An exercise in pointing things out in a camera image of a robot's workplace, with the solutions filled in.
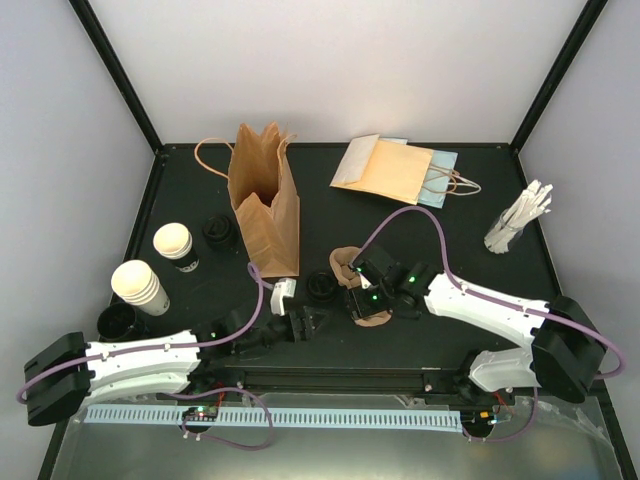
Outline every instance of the white wall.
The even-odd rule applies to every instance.
[[[510,142],[585,0],[92,0],[166,142]]]
[[[551,182],[542,225],[563,289],[618,343],[628,371],[609,380],[640,469],[640,2],[609,2],[527,142],[529,177]]]
[[[0,14],[0,477],[36,478],[52,428],[13,397],[33,355],[93,333],[153,155],[66,0]]]

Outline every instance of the black vertical post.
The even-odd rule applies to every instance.
[[[576,21],[571,33],[567,37],[567,40],[564,42],[560,53],[556,57],[555,62],[553,62],[553,66],[549,73],[547,74],[547,78],[544,79],[544,83],[536,98],[533,100],[531,107],[529,107],[529,111],[527,115],[524,117],[520,128],[516,132],[516,136],[513,137],[511,141],[511,151],[518,154],[522,147],[526,143],[529,135],[533,132],[533,129],[538,123],[538,120],[542,116],[542,112],[547,107],[547,104],[551,100],[556,88],[560,85],[564,74],[567,73],[571,62],[575,58],[576,54],[580,50],[580,47],[584,43],[584,40],[589,35],[591,28],[594,23],[600,16],[600,12],[607,4],[607,0],[588,0],[578,20]]]
[[[102,25],[100,25],[93,8],[91,8],[89,1],[69,0],[69,3],[76,11],[78,18],[82,22],[84,29],[87,31],[94,47],[98,51],[98,54],[100,54],[107,70],[109,70],[113,81],[116,83],[118,90],[120,90],[120,94],[127,103],[127,106],[129,107],[129,110],[131,110],[136,122],[138,122],[138,126],[146,137],[147,142],[149,142],[151,150],[153,150],[157,155],[160,150],[162,150],[163,145],[160,141],[160,137],[158,137],[158,134],[153,128],[147,112],[145,112],[136,91],[133,89],[133,85],[129,81],[129,77],[127,77],[120,60],[118,60],[118,56],[113,50],[113,47],[102,29]]]

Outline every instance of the paper bag handle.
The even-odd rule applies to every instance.
[[[210,167],[209,165],[204,163],[202,161],[202,159],[200,158],[200,155],[198,155],[198,150],[200,150],[200,147],[202,145],[204,145],[205,143],[210,142],[212,140],[217,140],[218,143],[224,143],[227,147],[229,147],[229,150],[231,150],[231,153],[233,153],[233,147],[224,138],[211,137],[211,138],[205,138],[198,145],[196,145],[196,148],[193,150],[193,155],[194,155],[194,157],[196,157],[196,162],[198,162],[200,165],[202,165],[205,168],[205,170],[209,170],[211,173],[215,173],[216,175],[220,175],[222,178],[226,178],[227,181],[229,181],[229,175],[227,175],[226,173],[222,173],[220,170],[216,170],[213,167]]]
[[[296,138],[296,136],[297,135],[295,135],[295,134],[288,135],[285,138],[283,138],[282,140],[280,140],[280,143],[278,144],[278,148],[276,149],[276,155],[278,156],[278,163],[280,164],[280,171],[282,171],[282,169],[284,168],[284,160],[282,159],[282,155],[280,155],[280,147],[282,146],[283,143],[287,142],[287,140],[289,140],[289,139],[294,140]],[[212,140],[216,140],[218,143],[224,143],[227,147],[229,147],[229,150],[231,150],[231,153],[233,153],[233,147],[224,138],[210,137],[210,138],[205,138],[200,143],[198,143],[198,145],[196,145],[196,148],[193,149],[193,156],[196,157],[196,162],[198,162],[202,167],[204,167],[205,170],[209,170],[211,173],[215,173],[216,175],[219,175],[222,178],[226,178],[227,181],[229,181],[229,175],[227,175],[225,173],[222,173],[220,170],[216,170],[213,167],[210,167],[209,165],[204,163],[202,161],[202,159],[200,158],[200,155],[198,155],[198,151],[200,150],[200,147],[202,145],[204,145],[205,143],[210,142]]]

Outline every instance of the gray floor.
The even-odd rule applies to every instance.
[[[391,397],[276,396],[270,406],[403,408]],[[522,426],[528,399],[496,436]],[[217,428],[227,438],[259,442],[265,430]],[[70,427],[54,479],[562,479],[621,478],[595,399],[578,409],[542,399],[534,428],[505,444],[468,443],[462,435],[384,430],[278,429],[276,443],[243,452],[184,440],[177,427]]]

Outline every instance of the white backdrop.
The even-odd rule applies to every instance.
[[[92,0],[163,142],[509,142],[585,0]]]

